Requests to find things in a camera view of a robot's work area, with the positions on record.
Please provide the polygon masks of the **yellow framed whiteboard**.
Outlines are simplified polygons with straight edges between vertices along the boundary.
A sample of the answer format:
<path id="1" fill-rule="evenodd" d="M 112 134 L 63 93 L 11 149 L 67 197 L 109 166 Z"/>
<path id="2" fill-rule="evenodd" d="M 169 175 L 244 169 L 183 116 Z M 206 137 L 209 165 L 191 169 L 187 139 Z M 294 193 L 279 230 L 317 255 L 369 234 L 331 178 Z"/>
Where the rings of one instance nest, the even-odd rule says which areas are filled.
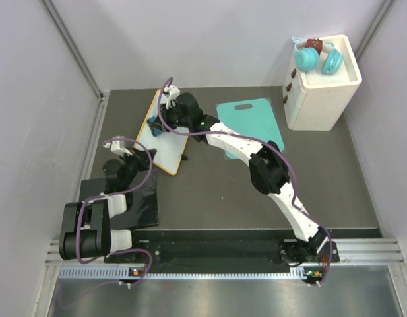
<path id="1" fill-rule="evenodd" d="M 181 156 L 184 153 L 188 137 L 171 132 L 163 133 L 156 137 L 152 135 L 150 127 L 147 124 L 147 119 L 157 116 L 159 95 L 160 89 L 158 89 L 154 95 L 136 140 L 142 143 L 147 149 L 156 149 L 154 165 L 169 175 L 175 176 L 179 170 Z"/>

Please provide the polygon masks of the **blue heart eraser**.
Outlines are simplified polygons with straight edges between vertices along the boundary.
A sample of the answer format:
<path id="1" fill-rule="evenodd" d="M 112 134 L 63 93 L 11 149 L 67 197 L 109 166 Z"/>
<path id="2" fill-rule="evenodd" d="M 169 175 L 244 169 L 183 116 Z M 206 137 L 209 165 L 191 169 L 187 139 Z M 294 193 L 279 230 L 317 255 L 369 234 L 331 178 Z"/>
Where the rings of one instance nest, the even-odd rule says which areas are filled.
<path id="1" fill-rule="evenodd" d="M 157 137 L 164 132 L 164 126 L 158 116 L 151 116 L 147 119 L 147 124 L 150 132 L 154 137 Z"/>

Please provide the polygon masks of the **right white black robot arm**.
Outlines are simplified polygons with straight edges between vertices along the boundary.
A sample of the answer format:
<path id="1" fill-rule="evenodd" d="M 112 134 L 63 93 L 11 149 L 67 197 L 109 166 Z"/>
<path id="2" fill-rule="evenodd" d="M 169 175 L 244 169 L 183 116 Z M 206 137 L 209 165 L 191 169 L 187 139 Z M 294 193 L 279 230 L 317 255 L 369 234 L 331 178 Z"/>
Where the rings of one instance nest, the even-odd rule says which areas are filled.
<path id="1" fill-rule="evenodd" d="M 238 134 L 204 114 L 192 94 L 176 92 L 173 86 L 161 90 L 157 119 L 163 132 L 178 134 L 179 128 L 185 128 L 186 136 L 225 150 L 248 166 L 254 188 L 271 198 L 292 226 L 296 241 L 282 251 L 287 264 L 297 266 L 323 255 L 330 234 L 299 204 L 290 181 L 292 168 L 275 142 Z"/>

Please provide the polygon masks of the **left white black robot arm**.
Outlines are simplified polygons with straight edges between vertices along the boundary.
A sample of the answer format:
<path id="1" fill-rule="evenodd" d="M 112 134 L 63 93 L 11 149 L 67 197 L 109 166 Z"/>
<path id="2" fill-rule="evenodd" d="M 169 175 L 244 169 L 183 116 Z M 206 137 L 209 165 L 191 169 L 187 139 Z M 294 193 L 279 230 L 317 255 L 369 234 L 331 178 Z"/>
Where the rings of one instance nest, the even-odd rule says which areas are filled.
<path id="1" fill-rule="evenodd" d="M 99 178 L 83 180 L 79 201 L 67 203 L 59 237 L 63 260 L 85 260 L 119 252 L 128 262 L 141 256 L 133 229 L 158 220 L 156 178 L 148 173 L 157 153 L 127 149 L 107 160 Z"/>

